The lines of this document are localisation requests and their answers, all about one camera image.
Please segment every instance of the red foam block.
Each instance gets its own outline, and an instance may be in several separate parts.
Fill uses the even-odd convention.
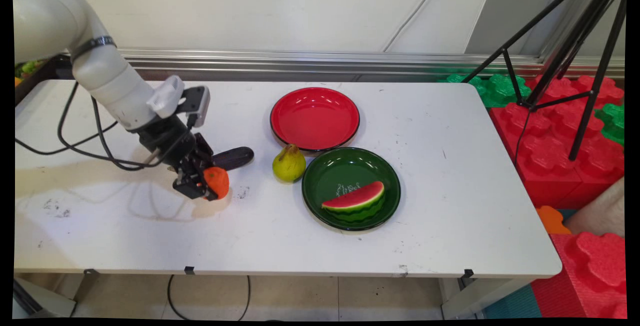
[[[571,83],[573,88],[578,90],[578,93],[590,91],[594,85],[594,78],[589,76],[580,76],[577,80]],[[598,98],[596,98],[595,108],[601,109],[607,103],[613,103],[615,105],[622,105],[622,98],[625,96],[625,92],[616,87],[616,83],[611,78],[605,77],[602,80]]]
[[[562,271],[531,283],[542,317],[627,318],[625,239],[552,234]]]
[[[586,100],[573,100],[542,108],[538,112],[542,112],[551,120],[551,133],[553,136],[571,147],[578,133],[585,106]],[[595,112],[592,111],[584,138],[590,139],[598,136],[601,134],[602,127],[604,127],[604,122],[595,118]]]
[[[538,82],[540,82],[540,78],[542,78],[542,75],[526,81],[525,86],[531,88],[531,91],[533,91],[535,86],[538,85]],[[578,93],[580,92],[571,85],[571,80],[567,78],[558,80],[554,77],[537,104],[559,100],[560,98],[577,95]]]
[[[576,162],[582,182],[556,205],[557,209],[581,209],[625,175],[624,147],[602,134],[583,140]]]
[[[515,103],[503,109],[489,110],[489,116],[512,160],[527,113],[527,109]],[[573,170],[574,165],[568,161],[569,149],[553,139],[551,124],[541,112],[531,113],[518,151],[516,170],[536,207],[554,207],[581,182]]]

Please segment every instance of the red plate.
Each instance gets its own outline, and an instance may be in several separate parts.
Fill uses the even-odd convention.
[[[358,107],[328,88],[302,88],[280,98],[271,110],[271,129],[284,143],[304,151],[325,151],[354,136],[360,125]]]

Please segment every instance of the watermelon rind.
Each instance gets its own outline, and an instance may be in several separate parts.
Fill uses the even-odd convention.
[[[340,219],[341,221],[344,221],[344,222],[360,223],[374,217],[378,213],[378,211],[382,209],[382,206],[384,204],[385,204],[385,196],[384,194],[382,194],[382,197],[378,198],[377,201],[373,202],[366,209],[359,209],[359,210],[355,210],[354,212],[330,212],[330,214],[336,219]]]

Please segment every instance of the black tripod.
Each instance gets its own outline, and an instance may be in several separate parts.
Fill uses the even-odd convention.
[[[576,57],[576,54],[578,54],[578,50],[580,50],[580,47],[585,42],[587,36],[589,36],[589,33],[591,33],[591,31],[594,29],[598,21],[602,18],[602,16],[614,0],[590,1],[589,5],[578,19],[578,22],[576,22],[576,25],[573,26],[573,29],[571,29],[571,31],[567,35],[565,41],[556,50],[555,55],[548,64],[548,68],[546,69],[544,74],[542,74],[540,81],[531,92],[531,95],[526,98],[526,100],[523,100],[520,89],[518,88],[518,83],[516,82],[514,67],[512,66],[512,62],[509,58],[509,52],[507,51],[507,49],[516,41],[518,41],[519,38],[521,38],[525,33],[530,31],[530,29],[532,29],[536,24],[538,24],[538,22],[540,22],[542,18],[551,13],[551,11],[553,11],[553,9],[555,9],[563,1],[564,0],[553,0],[553,2],[551,2],[546,8],[544,8],[541,13],[535,16],[533,20],[525,25],[525,27],[514,34],[514,36],[512,36],[504,45],[502,45],[491,56],[489,56],[486,61],[484,61],[480,66],[478,66],[478,68],[471,72],[470,75],[462,80],[462,82],[469,82],[473,77],[475,77],[475,75],[484,70],[484,68],[486,68],[486,66],[493,62],[496,58],[498,58],[500,55],[503,55],[504,62],[506,63],[511,82],[513,84],[513,89],[516,94],[516,104],[528,108],[529,114],[531,114],[531,112],[535,112],[537,109],[541,109],[542,107],[548,107],[557,105],[559,103],[577,100],[578,98],[588,97],[584,112],[582,114],[582,119],[580,120],[578,132],[576,133],[573,140],[571,152],[569,152],[569,159],[576,160],[576,157],[578,156],[578,150],[580,149],[580,145],[585,136],[589,118],[592,115],[592,111],[594,110],[594,105],[601,88],[602,80],[604,79],[604,73],[607,70],[609,61],[611,60],[613,48],[615,47],[618,35],[620,34],[620,30],[622,29],[622,23],[624,22],[625,16],[627,15],[627,0],[620,1],[620,6],[617,9],[615,20],[613,21],[611,31],[608,35],[608,39],[606,40],[606,45],[602,53],[602,58],[600,60],[598,71],[596,72],[591,90],[579,93],[578,95],[560,98],[559,100],[538,105],[540,98],[542,97],[542,95],[544,95],[553,77],[557,75],[557,78],[560,79],[567,72],[567,68],[569,68],[569,65],[574,60],[574,57]]]

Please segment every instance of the orange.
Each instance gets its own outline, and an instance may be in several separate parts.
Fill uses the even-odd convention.
[[[229,193],[229,174],[220,167],[211,167],[204,170],[206,184],[216,194],[218,200]]]

